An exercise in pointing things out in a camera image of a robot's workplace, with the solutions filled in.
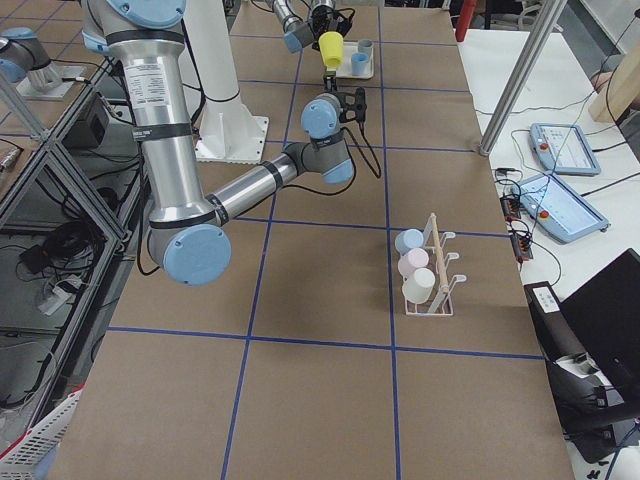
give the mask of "cup rack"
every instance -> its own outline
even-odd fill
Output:
[[[422,231],[424,237],[423,249],[429,253],[430,268],[433,268],[436,274],[436,284],[433,288],[435,295],[429,298],[426,303],[414,304],[405,299],[404,309],[407,315],[422,317],[450,317],[453,315],[453,300],[451,293],[458,283],[467,281],[467,276],[462,274],[453,275],[450,279],[447,275],[447,267],[452,260],[460,258],[457,252],[444,253],[444,246],[448,240],[454,239],[454,232],[444,232],[442,235],[438,231],[438,223],[436,214],[429,215],[427,224]]]

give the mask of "robotic arm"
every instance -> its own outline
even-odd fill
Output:
[[[353,12],[346,17],[336,10],[335,0],[312,0],[306,21],[293,11],[289,0],[266,0],[266,3],[282,24],[284,43],[291,53],[312,44],[317,50],[323,33],[333,31],[344,37],[351,29]]]
[[[196,167],[192,130],[178,56],[184,49],[180,25],[185,0],[84,0],[85,43],[123,65],[136,127],[149,169],[154,209],[149,251],[175,281],[203,285],[227,267],[231,245],[220,228],[304,172],[327,183],[353,176],[340,129],[356,111],[344,95],[324,93],[310,102],[302,124],[310,143],[296,143],[205,197]],[[364,90],[359,101],[364,103]],[[364,108],[357,109],[364,120]]]
[[[28,77],[39,92],[62,83],[60,73],[38,37],[26,27],[9,28],[0,34],[0,71],[12,83]]]

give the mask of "yellow cup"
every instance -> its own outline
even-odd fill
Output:
[[[342,64],[344,39],[338,32],[326,32],[318,40],[322,62],[327,68],[338,68]]]

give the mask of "blue joint cap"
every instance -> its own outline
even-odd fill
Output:
[[[84,31],[82,32],[82,37],[84,38],[84,46],[87,50],[91,50],[92,52],[100,55],[110,55],[111,52],[109,51],[109,45],[107,45],[104,38],[94,37]]]
[[[182,20],[187,0],[107,0],[109,5],[131,23],[144,28],[173,27]]]
[[[2,72],[11,83],[19,82],[27,76],[27,71],[24,68],[9,60],[0,59],[0,72]]]
[[[7,37],[9,40],[31,40],[38,38],[34,31],[28,27],[8,28],[2,32],[1,35]]]
[[[353,163],[350,158],[322,174],[324,183],[328,183],[329,185],[344,183],[347,180],[351,180],[351,177],[353,177]]]
[[[178,283],[206,285],[222,275],[231,261],[231,242],[215,225],[204,223],[173,236],[164,252],[163,267]]]
[[[302,129],[311,138],[327,138],[340,130],[338,112],[331,103],[321,98],[307,103],[300,120]]]
[[[298,40],[293,32],[287,32],[284,34],[284,43],[291,53],[296,53],[302,50],[302,43]]]

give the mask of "white tray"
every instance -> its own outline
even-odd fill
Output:
[[[353,71],[351,70],[351,55],[358,52],[358,42],[344,42],[344,49],[342,53],[342,64],[337,69],[327,69],[334,70],[336,72],[337,78],[362,78],[369,79],[373,77],[373,50],[371,51],[371,56],[369,57],[369,63],[364,69],[363,75],[353,75]]]

